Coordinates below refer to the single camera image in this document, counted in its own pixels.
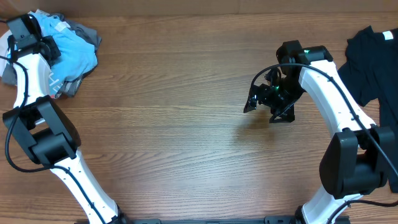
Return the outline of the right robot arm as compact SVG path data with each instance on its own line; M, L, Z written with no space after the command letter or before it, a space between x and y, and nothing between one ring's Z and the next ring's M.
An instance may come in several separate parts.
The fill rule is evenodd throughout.
M363 197L385 186L392 168L394 133L380 128L354 102L334 62L280 63L261 70L266 83L251 82L244 112L271 109L272 123L291 122L294 104L308 93L325 120L331 141L320 162L321 186L294 215L266 217L265 223L349 223L341 213L353 204L395 207Z

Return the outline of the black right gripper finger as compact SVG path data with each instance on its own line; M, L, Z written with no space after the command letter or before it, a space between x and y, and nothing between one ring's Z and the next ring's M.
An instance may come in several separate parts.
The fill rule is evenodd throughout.
M291 123L295 120L294 105L285 108L271 108L270 123Z
M257 95L250 93L248 95L248 100L244 106L243 113L248 113L250 111L255 110L257 108L257 102L258 102Z

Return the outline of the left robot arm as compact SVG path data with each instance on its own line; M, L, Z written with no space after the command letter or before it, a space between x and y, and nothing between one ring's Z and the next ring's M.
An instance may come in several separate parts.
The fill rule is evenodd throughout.
M89 223L129 223L117 203L101 188L88 168L80 136L72 122L49 96L48 61L60 56L50 36L14 39L11 61L16 69L17 99L12 110L3 113L6 140L14 138L38 168L50 170L69 189Z

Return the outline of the light blue t-shirt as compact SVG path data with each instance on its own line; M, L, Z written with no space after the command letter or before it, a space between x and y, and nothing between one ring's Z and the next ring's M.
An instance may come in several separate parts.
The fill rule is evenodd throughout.
M1 81L17 85L13 65L23 56L43 56L50 67L49 95L76 95L83 79L98 64L96 51L101 37L97 31L68 20L63 14L36 10L6 20L9 30L1 37Z

